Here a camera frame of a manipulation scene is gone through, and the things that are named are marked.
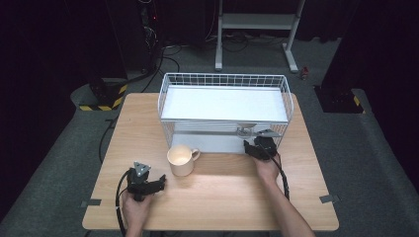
coffee mug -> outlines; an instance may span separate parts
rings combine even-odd
[[[167,160],[175,176],[187,176],[194,170],[194,161],[200,155],[199,149],[191,149],[187,145],[175,145],[167,152]]]

gray carpet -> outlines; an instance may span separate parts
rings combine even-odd
[[[296,94],[329,192],[339,196],[334,204],[340,227],[317,236],[419,236],[419,197],[405,176],[377,124],[368,98],[354,90],[365,113],[326,114],[315,96],[339,41],[298,41],[293,55],[298,66],[307,66],[309,77],[300,80],[291,74],[278,43],[251,43],[243,50],[223,54],[222,73],[286,75]],[[226,43],[227,49],[243,44]],[[214,73],[214,45],[207,49],[170,47],[167,56],[175,59],[181,72]],[[163,61],[163,72],[174,72],[177,65]],[[128,85],[126,93],[140,92],[149,79]],[[146,92],[158,92],[157,75]],[[89,94],[86,86],[71,97],[78,105]],[[84,236],[85,208],[80,207],[93,191],[101,163],[98,147],[119,110],[111,112],[77,111],[32,176],[25,190],[0,225],[0,236]],[[112,136],[106,135],[103,154]],[[231,236],[222,232],[176,232],[173,236]],[[121,236],[119,231],[92,231],[90,236]],[[272,232],[271,236],[281,236]]]

wooden table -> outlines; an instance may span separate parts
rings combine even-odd
[[[166,174],[153,199],[146,230],[277,230],[279,226],[247,155],[202,154],[193,173],[176,177],[166,159],[168,145],[157,114],[158,94],[129,94],[115,128],[83,219],[86,229],[119,229],[115,194],[134,161],[151,166],[148,181]],[[296,97],[294,114],[279,151],[291,201],[313,230],[336,230],[339,222]]]

yellow and black tape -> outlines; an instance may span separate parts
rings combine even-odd
[[[362,109],[360,99],[358,99],[358,97],[357,97],[357,96],[354,96],[354,102],[355,102],[355,105],[356,105],[358,108],[361,108],[361,109]]]
[[[81,111],[112,111],[116,110],[123,101],[124,93],[126,92],[127,85],[120,87],[114,102],[109,105],[79,105]]]

dark background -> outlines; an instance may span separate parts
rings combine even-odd
[[[71,92],[88,83],[69,40],[71,12],[89,9],[86,5],[78,8],[76,2],[0,3],[0,69],[4,83],[0,87],[1,218],[71,120],[76,110],[70,100]],[[266,0],[263,4],[262,1],[225,2],[224,10],[230,12],[288,13],[296,7],[291,0]],[[159,28],[166,33],[165,37],[197,45],[204,42],[213,1],[167,0],[164,4],[160,6]],[[100,16],[90,29],[94,34],[83,43],[97,42],[89,48],[105,53],[102,58],[108,61],[93,60],[92,65],[96,72],[102,72],[101,77],[125,78],[127,69],[123,64],[121,40],[115,36],[110,13],[104,6],[105,0],[91,1],[91,8]],[[192,7],[200,10],[185,11]],[[413,1],[310,0],[306,1],[296,33],[298,40],[343,38],[325,84],[336,90],[362,88],[366,91],[384,136],[416,189],[419,53],[415,44],[419,39],[414,23],[418,22],[417,12]],[[91,24],[92,21],[86,22],[86,26]]]

